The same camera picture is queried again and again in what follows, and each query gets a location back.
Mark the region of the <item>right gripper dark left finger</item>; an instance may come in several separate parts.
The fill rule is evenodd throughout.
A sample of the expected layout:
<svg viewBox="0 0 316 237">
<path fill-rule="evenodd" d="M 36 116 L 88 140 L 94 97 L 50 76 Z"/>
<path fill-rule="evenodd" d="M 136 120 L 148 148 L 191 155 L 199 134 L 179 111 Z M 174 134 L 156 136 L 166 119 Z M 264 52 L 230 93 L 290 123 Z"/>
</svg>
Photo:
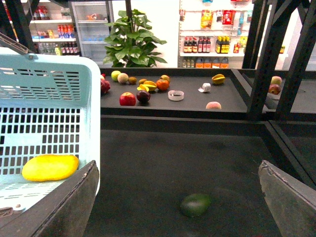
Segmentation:
<svg viewBox="0 0 316 237">
<path fill-rule="evenodd" d="M 2 237 L 81 237 L 91 214 L 99 183 L 91 161 L 21 214 L 3 218 Z"/>
</svg>

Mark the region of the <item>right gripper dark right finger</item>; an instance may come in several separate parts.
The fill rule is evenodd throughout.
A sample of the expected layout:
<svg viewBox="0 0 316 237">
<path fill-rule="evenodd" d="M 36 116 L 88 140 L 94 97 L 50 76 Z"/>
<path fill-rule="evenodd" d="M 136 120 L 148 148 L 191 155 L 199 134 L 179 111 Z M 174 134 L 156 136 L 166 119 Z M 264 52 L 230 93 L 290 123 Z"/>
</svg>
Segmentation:
<svg viewBox="0 0 316 237">
<path fill-rule="evenodd" d="M 283 237 L 316 235 L 316 191 L 263 160 L 258 170 L 265 202 Z"/>
</svg>

